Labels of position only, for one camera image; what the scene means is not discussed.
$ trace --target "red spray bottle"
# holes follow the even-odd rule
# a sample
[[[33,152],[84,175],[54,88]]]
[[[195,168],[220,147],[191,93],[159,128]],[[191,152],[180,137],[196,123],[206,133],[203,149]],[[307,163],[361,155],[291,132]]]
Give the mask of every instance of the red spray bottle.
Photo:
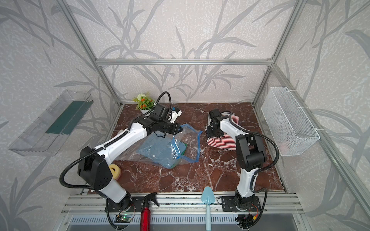
[[[155,195],[157,192],[151,193],[144,197],[144,205],[141,212],[140,218],[140,231],[150,231],[150,209],[149,209],[149,201],[153,201],[155,205],[159,206]]]

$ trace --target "white robotic arm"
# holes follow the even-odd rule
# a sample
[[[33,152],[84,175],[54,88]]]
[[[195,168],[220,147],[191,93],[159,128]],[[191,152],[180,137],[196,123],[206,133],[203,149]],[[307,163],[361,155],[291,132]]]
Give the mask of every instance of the white robotic arm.
[[[132,204],[131,195],[113,179],[108,165],[131,145],[150,135],[152,132],[160,131],[173,135],[181,132],[182,128],[180,124],[175,122],[176,118],[180,115],[181,110],[177,107],[168,108],[164,105],[156,104],[148,116],[142,115],[135,118],[130,122],[127,129],[112,139],[93,149],[85,147],[81,150],[80,159],[74,161],[61,173],[59,178],[60,183],[69,188],[92,188],[99,195],[113,201],[116,204],[116,208],[125,210]],[[78,175],[89,186],[76,186],[64,181],[67,171],[77,163]]]
[[[218,109],[209,112],[210,126],[207,127],[209,137],[222,137],[226,132],[236,142],[236,156],[241,166],[240,180],[235,192],[235,203],[239,210],[249,208],[255,199],[254,186],[256,183],[255,172],[267,160],[262,139],[242,129],[231,120],[230,113],[220,113]]]

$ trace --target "clear plastic tray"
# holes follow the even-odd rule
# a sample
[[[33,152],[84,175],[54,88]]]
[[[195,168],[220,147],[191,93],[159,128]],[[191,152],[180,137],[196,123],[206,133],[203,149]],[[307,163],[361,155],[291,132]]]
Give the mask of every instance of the clear plastic tray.
[[[90,93],[64,91],[9,149],[22,156],[55,156],[92,103]]]

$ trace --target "light blue trowel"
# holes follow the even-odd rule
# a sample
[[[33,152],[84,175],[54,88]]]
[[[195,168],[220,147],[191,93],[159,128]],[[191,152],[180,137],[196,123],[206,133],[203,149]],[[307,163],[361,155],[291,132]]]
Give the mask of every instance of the light blue trowel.
[[[201,199],[203,203],[207,203],[206,231],[211,231],[211,207],[209,205],[216,201],[211,187],[204,188]]]

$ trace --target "leaf patterned wallpaper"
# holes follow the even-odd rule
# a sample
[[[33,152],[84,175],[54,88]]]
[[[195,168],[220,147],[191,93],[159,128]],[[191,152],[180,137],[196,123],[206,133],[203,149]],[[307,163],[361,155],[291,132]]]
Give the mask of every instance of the leaf patterned wallpaper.
[[[174,102],[251,102],[266,69],[266,66],[159,65],[108,66],[104,71],[122,102],[130,102],[138,93],[147,91],[154,98],[169,91]]]
[[[52,230],[68,196],[61,171],[86,145],[103,141],[119,105],[53,1],[0,2],[0,230]],[[66,89],[94,103],[53,157],[7,148]],[[72,169],[66,181],[83,180]]]
[[[67,1],[98,58],[271,58],[296,0]],[[251,102],[264,66],[104,67],[117,95]]]
[[[307,2],[277,64],[370,189],[370,1]],[[272,76],[268,88],[280,86]],[[316,143],[278,162],[313,230],[370,230],[370,221]]]
[[[295,0],[68,0],[98,58],[271,58]]]

